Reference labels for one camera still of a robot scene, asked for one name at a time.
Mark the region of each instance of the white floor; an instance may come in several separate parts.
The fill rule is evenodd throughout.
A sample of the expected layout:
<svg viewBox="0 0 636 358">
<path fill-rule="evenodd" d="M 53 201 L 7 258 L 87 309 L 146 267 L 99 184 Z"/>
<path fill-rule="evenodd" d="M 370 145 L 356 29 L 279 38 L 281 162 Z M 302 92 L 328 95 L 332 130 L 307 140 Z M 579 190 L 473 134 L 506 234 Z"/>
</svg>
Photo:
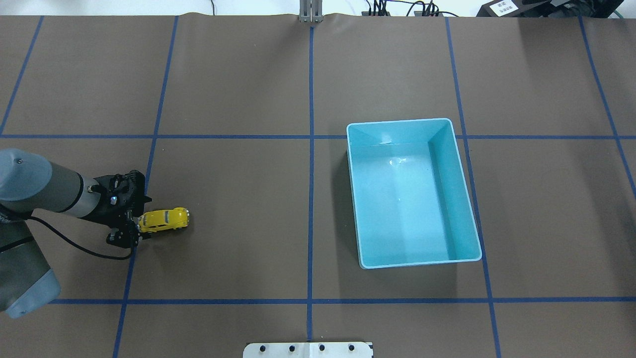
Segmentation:
<svg viewBox="0 0 636 358">
<path fill-rule="evenodd" d="M 438 0 L 436 4 L 440 10 L 473 17 L 485 2 L 487 0 Z M 214 0 L 218 15 L 297 14 L 299 3 L 299 0 Z M 323 0 L 322 7 L 325 14 L 360 15 L 369 6 L 365 0 Z M 409 7 L 403 3 L 387 5 L 394 16 L 406 15 Z M 618 11 L 626 18 L 636 18 L 636 0 L 625 0 Z M 211 15 L 212 4 L 210 0 L 0 0 L 0 15 L 181 15 L 189 12 Z"/>
</svg>

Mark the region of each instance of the white label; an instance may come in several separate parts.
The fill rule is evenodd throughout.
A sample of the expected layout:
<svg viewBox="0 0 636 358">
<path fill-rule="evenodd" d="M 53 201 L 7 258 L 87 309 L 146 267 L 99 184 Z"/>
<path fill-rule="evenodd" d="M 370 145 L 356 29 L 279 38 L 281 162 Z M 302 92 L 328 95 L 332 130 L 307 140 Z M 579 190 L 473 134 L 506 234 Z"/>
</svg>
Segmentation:
<svg viewBox="0 0 636 358">
<path fill-rule="evenodd" d="M 490 9 L 492 9 L 492 11 L 494 11 L 497 16 L 504 16 L 507 13 L 519 10 L 519 8 L 516 7 L 515 3 L 513 3 L 513 0 L 499 1 L 496 4 L 490 5 Z"/>
</svg>

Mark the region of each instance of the blue plastic bin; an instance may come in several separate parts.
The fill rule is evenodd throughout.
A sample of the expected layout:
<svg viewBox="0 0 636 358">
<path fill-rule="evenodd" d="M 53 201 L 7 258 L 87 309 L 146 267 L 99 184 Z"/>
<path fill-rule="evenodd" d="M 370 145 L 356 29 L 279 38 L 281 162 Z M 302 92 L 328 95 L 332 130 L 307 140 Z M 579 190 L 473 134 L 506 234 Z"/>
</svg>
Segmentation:
<svg viewBox="0 0 636 358">
<path fill-rule="evenodd" d="M 450 120 L 353 123 L 347 144 L 362 268 L 481 259 Z"/>
</svg>

